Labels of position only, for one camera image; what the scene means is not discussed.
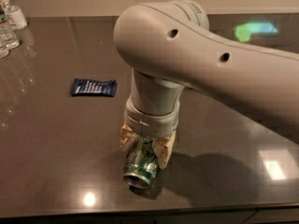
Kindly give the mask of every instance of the pump bottle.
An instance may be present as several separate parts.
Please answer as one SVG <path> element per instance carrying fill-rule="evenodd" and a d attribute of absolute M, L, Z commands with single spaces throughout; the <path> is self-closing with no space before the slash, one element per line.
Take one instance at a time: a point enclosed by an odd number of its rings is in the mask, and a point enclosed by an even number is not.
<path fill-rule="evenodd" d="M 27 26 L 27 21 L 19 6 L 12 5 L 9 0 L 0 0 L 0 3 L 13 30 L 20 30 Z"/>

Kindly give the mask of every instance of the black hole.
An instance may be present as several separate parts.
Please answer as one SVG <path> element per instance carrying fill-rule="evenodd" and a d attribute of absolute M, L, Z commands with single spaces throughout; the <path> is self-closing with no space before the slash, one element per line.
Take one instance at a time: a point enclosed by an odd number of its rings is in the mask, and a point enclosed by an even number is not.
<path fill-rule="evenodd" d="M 221 55 L 221 62 L 226 63 L 230 59 L 230 53 L 224 53 Z"/>
<path fill-rule="evenodd" d="M 137 176 L 133 176 L 133 175 L 130 176 L 130 179 L 131 179 L 132 181 L 139 181 L 139 177 L 137 177 Z"/>
<path fill-rule="evenodd" d="M 170 38 L 175 38 L 178 34 L 178 29 L 174 29 L 174 30 L 171 30 L 169 33 L 168 33 L 168 36 Z"/>

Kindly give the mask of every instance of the screw hole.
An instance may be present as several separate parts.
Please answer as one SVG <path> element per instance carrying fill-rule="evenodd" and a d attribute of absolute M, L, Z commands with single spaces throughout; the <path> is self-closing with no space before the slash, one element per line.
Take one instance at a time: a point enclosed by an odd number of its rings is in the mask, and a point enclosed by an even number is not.
<path fill-rule="evenodd" d="M 225 52 L 225 53 L 223 53 L 222 55 L 221 55 L 221 57 L 220 57 L 220 61 L 222 62 L 222 63 L 226 63 L 228 60 L 230 60 L 230 53 L 228 53 L 228 52 Z"/>
<path fill-rule="evenodd" d="M 178 34 L 178 29 L 173 29 L 168 33 L 169 38 L 175 38 Z"/>

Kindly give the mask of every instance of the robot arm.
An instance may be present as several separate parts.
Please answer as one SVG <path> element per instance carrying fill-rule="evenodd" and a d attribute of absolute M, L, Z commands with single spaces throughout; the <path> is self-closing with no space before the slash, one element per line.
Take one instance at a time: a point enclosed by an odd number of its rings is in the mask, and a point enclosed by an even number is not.
<path fill-rule="evenodd" d="M 240 44 L 207 29 L 205 11 L 187 0 L 121 14 L 115 45 L 133 67 L 127 127 L 157 143 L 174 140 L 179 95 L 188 87 L 298 141 L 299 55 Z"/>

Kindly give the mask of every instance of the metal can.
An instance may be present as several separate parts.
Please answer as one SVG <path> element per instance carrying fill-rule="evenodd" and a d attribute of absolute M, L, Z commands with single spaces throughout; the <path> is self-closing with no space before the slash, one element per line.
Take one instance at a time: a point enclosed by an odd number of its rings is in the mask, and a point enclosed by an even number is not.
<path fill-rule="evenodd" d="M 123 179 L 130 186 L 146 189 L 156 177 L 159 164 L 152 149 L 152 139 L 139 137 L 138 142 L 128 152 L 123 167 Z"/>

